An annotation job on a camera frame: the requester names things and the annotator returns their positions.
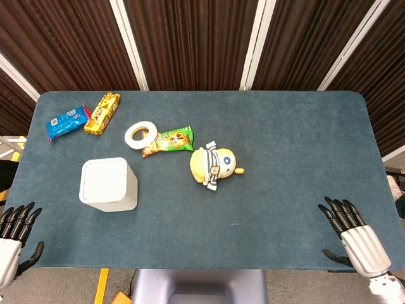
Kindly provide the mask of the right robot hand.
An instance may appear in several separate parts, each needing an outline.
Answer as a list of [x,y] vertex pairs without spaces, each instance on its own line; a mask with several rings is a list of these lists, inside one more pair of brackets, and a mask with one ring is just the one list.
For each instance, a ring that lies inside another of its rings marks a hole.
[[326,196],[324,200],[330,207],[319,204],[318,208],[325,214],[347,255],[336,255],[326,248],[323,254],[335,263],[354,268],[363,277],[387,274],[392,265],[390,258],[357,207],[346,199],[339,201]]

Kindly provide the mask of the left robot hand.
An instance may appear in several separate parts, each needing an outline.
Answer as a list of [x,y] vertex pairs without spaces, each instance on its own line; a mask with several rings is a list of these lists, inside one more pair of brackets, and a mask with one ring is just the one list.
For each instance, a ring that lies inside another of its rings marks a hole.
[[26,245],[37,217],[42,208],[34,209],[35,203],[10,207],[1,214],[1,290],[5,290],[11,283],[29,268],[33,267],[41,258],[45,243],[38,242],[32,256],[21,262],[21,254]]

